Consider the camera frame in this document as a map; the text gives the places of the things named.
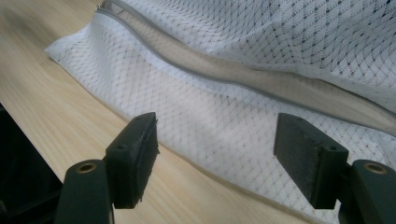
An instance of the wooden table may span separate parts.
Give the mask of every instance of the wooden table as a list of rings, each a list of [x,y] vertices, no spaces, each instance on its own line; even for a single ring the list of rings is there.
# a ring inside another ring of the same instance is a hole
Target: wooden table
[[[0,102],[62,180],[74,163],[102,159],[128,122],[44,52],[86,25],[100,2],[0,2]],[[166,148],[160,151],[143,202],[134,210],[116,210],[116,223],[306,223],[205,174]]]

